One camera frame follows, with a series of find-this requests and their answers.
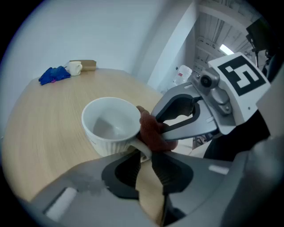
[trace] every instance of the white wall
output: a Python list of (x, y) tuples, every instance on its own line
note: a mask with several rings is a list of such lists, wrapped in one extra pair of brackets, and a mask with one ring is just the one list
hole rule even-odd
[(71, 59), (130, 72), (166, 0), (46, 1), (23, 23), (0, 69), (0, 136), (33, 78)]
[(169, 88), (170, 84), (173, 82), (173, 79), (178, 70), (176, 67), (181, 65), (186, 65), (189, 68), (193, 69), (195, 58), (195, 27), (193, 27), (188, 34), (186, 40), (184, 41), (181, 49), (178, 51), (173, 63), (169, 67), (166, 75), (164, 76), (162, 82), (158, 87), (158, 91), (165, 91)]
[(199, 11), (197, 0), (181, 0), (179, 3), (180, 4), (177, 4), (174, 8), (175, 11), (167, 18), (172, 19), (177, 17), (179, 18), (179, 22), (163, 48), (147, 83), (154, 89), (157, 89), (164, 79), (166, 72), (169, 70), (169, 65), (174, 61), (179, 48), (184, 43), (198, 18)]
[(170, 65), (168, 72), (164, 76), (164, 79), (160, 83), (158, 91), (166, 91), (169, 88), (169, 85), (173, 82), (173, 79), (178, 72), (178, 70), (176, 70), (176, 67), (179, 68), (181, 65), (186, 65), (186, 44), (187, 41), (185, 40), (185, 42), (181, 46), (181, 49), (178, 51), (173, 63)]

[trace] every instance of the small white cup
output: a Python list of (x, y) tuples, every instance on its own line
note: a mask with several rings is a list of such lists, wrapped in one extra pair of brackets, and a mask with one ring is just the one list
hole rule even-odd
[(69, 73), (71, 76), (80, 75), (82, 68), (83, 66), (79, 61), (69, 62)]
[(124, 152), (130, 145), (150, 158), (151, 150), (136, 138), (140, 112), (130, 102), (104, 97), (91, 101), (82, 112), (82, 125), (94, 149), (103, 157)]

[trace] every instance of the round table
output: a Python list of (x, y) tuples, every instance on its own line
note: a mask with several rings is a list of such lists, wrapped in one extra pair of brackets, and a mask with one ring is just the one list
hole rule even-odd
[[(151, 111), (160, 93), (122, 70), (81, 72), (41, 86), (32, 80), (16, 102), (2, 147), (4, 175), (13, 192), (31, 201), (47, 184), (75, 165), (100, 158), (81, 126), (81, 113), (90, 101), (118, 97)], [(142, 164), (136, 189), (142, 208), (157, 223), (164, 197), (151, 161)]]

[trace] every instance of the ceiling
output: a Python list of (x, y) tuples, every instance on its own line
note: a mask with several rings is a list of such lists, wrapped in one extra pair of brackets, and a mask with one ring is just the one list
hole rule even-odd
[[(236, 12), (240, 13), (242, 16), (246, 17), (251, 22), (256, 21), (260, 14), (245, 0), (212, 0), (223, 4)], [(220, 46), (224, 44), (233, 52), (250, 52), (249, 58), (255, 62), (254, 54), (251, 52), (252, 46), (246, 39), (245, 35), (238, 31), (236, 28), (232, 27), (223, 20), (220, 20), (211, 15), (200, 13), (199, 17), (195, 23), (195, 37), (196, 37), (196, 46), (198, 46), (198, 41), (204, 41), (214, 49), (216, 49), (220, 56), (225, 56), (221, 50)], [(204, 69), (204, 66), (207, 65), (207, 62), (215, 59), (216, 56), (209, 55), (200, 48), (195, 49), (195, 63), (193, 70), (197, 73)], [(265, 63), (264, 52), (259, 54), (259, 68), (262, 69), (262, 66)]]

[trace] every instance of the brown cloth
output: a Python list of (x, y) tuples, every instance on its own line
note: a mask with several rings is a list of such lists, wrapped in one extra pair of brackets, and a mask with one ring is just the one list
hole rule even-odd
[(167, 151), (173, 150), (177, 147), (178, 141), (164, 141), (161, 136), (161, 130), (163, 127), (168, 126), (165, 123), (157, 122), (154, 116), (141, 106), (137, 106), (137, 109), (141, 113), (140, 118), (140, 134), (139, 140), (144, 142), (151, 151)]

